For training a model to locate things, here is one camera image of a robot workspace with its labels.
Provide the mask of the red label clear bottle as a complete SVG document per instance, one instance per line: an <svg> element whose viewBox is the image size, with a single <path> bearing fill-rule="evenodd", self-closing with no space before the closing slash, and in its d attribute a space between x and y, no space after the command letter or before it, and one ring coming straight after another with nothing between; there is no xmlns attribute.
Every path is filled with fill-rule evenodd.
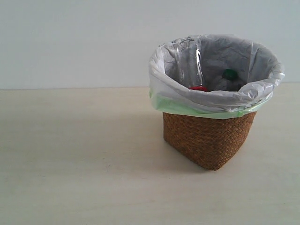
<svg viewBox="0 0 300 225"><path fill-rule="evenodd" d="M197 40L193 37L181 40L176 47L179 83L189 90L207 92L200 61L201 51Z"/></svg>

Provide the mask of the green label water bottle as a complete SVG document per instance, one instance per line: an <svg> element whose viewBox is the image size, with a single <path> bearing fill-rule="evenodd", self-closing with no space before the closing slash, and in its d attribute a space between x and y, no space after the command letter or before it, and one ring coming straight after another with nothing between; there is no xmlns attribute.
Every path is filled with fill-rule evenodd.
<svg viewBox="0 0 300 225"><path fill-rule="evenodd" d="M238 73L232 69L225 69L222 75L214 80L214 90L238 91L244 82L239 78Z"/></svg>

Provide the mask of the white plastic trash bag liner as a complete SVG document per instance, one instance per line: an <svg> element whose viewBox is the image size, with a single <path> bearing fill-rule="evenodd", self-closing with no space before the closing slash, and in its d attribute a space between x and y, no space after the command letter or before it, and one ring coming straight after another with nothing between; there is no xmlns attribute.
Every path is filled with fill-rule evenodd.
<svg viewBox="0 0 300 225"><path fill-rule="evenodd" d="M207 92L179 83L176 47L185 38L159 46L149 60L150 102L164 113L229 119L256 112L270 100L285 74L275 54L262 44L229 35L190 36L201 51L201 71ZM214 90L225 69L235 70L244 85L238 91Z"/></svg>

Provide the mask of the brown woven wicker basket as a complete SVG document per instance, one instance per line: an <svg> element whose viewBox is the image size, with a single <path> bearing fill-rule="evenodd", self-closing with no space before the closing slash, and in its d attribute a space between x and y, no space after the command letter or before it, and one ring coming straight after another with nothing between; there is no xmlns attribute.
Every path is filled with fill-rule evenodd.
<svg viewBox="0 0 300 225"><path fill-rule="evenodd" d="M216 171L241 148L256 113L231 119L211 119L163 113L163 138L200 167Z"/></svg>

